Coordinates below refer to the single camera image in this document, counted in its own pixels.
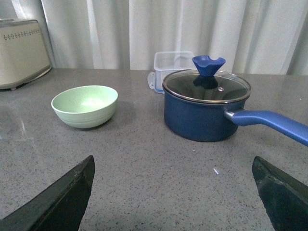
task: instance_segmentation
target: saucepan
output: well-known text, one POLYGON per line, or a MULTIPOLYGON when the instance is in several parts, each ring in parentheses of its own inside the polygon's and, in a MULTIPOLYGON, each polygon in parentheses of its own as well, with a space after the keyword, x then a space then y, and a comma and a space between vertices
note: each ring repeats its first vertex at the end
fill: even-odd
POLYGON ((281 114, 244 109, 250 84, 234 74, 218 71, 225 59, 196 56, 197 69, 178 71, 163 81, 164 118, 176 134, 193 141, 221 141, 238 126, 263 124, 308 146, 308 127, 281 114))

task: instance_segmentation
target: blue silicone knob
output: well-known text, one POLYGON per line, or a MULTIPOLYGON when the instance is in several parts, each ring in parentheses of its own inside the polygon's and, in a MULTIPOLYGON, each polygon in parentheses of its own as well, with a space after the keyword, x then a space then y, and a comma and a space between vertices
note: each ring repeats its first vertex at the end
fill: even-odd
POLYGON ((226 62, 224 58, 212 60, 208 55, 195 56, 192 59, 200 75, 206 77, 213 76, 226 62))

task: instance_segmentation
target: gray countertop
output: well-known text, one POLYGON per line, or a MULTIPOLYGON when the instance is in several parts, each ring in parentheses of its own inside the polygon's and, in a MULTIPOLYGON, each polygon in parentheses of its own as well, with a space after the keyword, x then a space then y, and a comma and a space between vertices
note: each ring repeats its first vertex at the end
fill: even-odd
MULTIPOLYGON (((184 139, 164 124, 164 95, 148 87, 148 73, 53 69, 0 91, 0 218, 91 154, 96 172, 82 231, 273 230, 254 157, 308 184, 308 147, 263 125, 239 127, 220 142, 184 139), (114 116, 94 129, 69 127, 51 108, 55 95, 84 85, 119 94, 114 116)), ((308 124, 308 77, 240 76, 253 87, 246 109, 308 124)))

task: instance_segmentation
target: saucepan handle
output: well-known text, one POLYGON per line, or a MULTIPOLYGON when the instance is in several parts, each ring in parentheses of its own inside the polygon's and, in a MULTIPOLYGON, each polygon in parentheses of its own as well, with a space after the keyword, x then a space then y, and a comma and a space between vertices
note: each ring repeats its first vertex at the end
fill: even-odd
POLYGON ((224 115, 234 124, 240 126, 253 124, 266 125, 308 146, 308 127, 281 114, 270 111, 248 111, 240 109, 233 112, 226 110, 224 115))

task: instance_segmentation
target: kitchen appliance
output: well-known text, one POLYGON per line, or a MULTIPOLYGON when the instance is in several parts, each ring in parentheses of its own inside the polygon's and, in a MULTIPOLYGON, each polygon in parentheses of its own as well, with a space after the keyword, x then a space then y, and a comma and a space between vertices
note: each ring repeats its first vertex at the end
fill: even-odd
POLYGON ((0 19, 0 89, 41 77, 51 63, 37 20, 0 19))
POLYGON ((221 141, 238 126, 263 124, 308 146, 308 127, 270 111, 243 109, 250 84, 231 73, 217 71, 225 60, 193 58, 196 69, 165 77, 165 123, 176 134, 194 141, 221 141))

